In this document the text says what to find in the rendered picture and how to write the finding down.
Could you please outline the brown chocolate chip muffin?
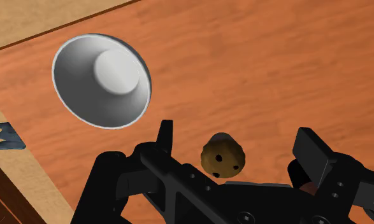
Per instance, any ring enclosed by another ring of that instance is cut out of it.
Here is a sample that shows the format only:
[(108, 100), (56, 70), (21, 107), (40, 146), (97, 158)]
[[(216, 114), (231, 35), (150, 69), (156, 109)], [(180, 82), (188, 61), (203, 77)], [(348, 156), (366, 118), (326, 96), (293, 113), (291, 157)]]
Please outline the brown chocolate chip muffin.
[(245, 153), (229, 134), (214, 134), (203, 146), (201, 166), (215, 178), (232, 178), (245, 166)]

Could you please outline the dark wooden furniture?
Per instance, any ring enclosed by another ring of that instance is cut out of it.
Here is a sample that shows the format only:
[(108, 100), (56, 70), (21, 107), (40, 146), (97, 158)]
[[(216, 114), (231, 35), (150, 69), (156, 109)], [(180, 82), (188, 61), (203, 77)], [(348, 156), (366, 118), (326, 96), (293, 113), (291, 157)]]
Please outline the dark wooden furniture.
[(1, 168), (0, 224), (46, 224)]

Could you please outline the white bowl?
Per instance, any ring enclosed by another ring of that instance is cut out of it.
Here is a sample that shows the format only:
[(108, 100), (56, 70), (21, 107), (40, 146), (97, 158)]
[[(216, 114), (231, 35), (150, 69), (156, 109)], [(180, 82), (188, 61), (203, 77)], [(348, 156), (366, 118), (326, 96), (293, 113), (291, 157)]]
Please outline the white bowl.
[(141, 55), (106, 34), (67, 40), (52, 62), (52, 81), (63, 105), (78, 119), (101, 129), (122, 129), (146, 112), (152, 80)]

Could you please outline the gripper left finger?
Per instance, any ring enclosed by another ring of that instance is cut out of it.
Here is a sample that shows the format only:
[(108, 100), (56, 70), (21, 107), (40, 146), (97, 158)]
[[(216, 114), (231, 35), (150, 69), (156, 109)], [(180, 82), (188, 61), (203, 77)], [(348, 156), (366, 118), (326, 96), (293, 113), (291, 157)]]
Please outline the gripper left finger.
[(163, 120), (156, 141), (138, 144), (131, 156), (98, 155), (70, 224), (132, 224), (122, 212), (129, 197), (139, 194), (166, 224), (233, 224), (220, 186), (172, 158), (172, 141), (173, 121)]

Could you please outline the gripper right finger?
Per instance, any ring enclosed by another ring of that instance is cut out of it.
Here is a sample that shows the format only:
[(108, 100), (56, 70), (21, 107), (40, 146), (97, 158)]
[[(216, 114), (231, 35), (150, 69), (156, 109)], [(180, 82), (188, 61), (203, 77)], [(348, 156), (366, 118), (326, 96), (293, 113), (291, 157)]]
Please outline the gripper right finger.
[(354, 157), (333, 151), (311, 128), (298, 129), (292, 153), (317, 187), (300, 224), (355, 224), (352, 206), (374, 221), (374, 171)]

